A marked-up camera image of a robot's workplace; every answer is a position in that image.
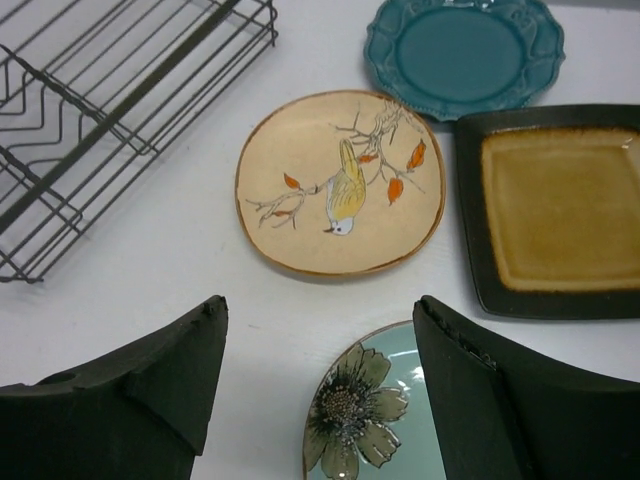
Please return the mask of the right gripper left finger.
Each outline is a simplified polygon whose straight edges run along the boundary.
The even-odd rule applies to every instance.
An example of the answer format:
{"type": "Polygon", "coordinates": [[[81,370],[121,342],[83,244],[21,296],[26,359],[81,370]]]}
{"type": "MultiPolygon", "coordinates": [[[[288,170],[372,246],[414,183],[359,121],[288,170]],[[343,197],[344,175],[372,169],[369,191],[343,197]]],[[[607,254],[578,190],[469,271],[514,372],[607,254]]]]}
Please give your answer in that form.
{"type": "Polygon", "coordinates": [[[2,478],[190,478],[227,331],[227,302],[214,295],[90,362],[2,387],[2,478]]]}

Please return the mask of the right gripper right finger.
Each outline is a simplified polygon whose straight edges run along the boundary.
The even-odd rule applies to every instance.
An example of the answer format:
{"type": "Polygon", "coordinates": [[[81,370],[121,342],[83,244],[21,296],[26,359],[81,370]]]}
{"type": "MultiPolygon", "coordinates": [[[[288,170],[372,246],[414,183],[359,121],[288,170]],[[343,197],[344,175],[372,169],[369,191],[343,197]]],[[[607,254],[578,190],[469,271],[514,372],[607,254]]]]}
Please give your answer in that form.
{"type": "Polygon", "coordinates": [[[638,478],[638,383],[540,354],[432,296],[413,325],[447,478],[638,478]]]}

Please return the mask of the light blue flower plate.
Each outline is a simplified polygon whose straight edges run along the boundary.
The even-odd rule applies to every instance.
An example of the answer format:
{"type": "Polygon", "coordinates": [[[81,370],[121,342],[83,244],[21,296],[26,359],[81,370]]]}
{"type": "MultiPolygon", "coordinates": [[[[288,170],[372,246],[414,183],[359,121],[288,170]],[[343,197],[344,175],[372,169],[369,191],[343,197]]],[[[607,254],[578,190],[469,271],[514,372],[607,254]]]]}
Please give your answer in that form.
{"type": "Polygon", "coordinates": [[[445,478],[411,321],[366,335],[327,371],[304,427],[302,476],[445,478]]]}

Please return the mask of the black square amber plate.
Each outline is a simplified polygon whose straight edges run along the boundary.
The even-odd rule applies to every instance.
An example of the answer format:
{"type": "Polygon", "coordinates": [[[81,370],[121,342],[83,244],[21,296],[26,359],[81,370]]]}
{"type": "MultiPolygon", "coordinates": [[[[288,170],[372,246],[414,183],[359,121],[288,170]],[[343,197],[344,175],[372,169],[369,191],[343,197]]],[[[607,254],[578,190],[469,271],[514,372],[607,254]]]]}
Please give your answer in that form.
{"type": "Polygon", "coordinates": [[[455,125],[461,218],[491,314],[639,314],[639,109],[531,107],[455,125]]]}

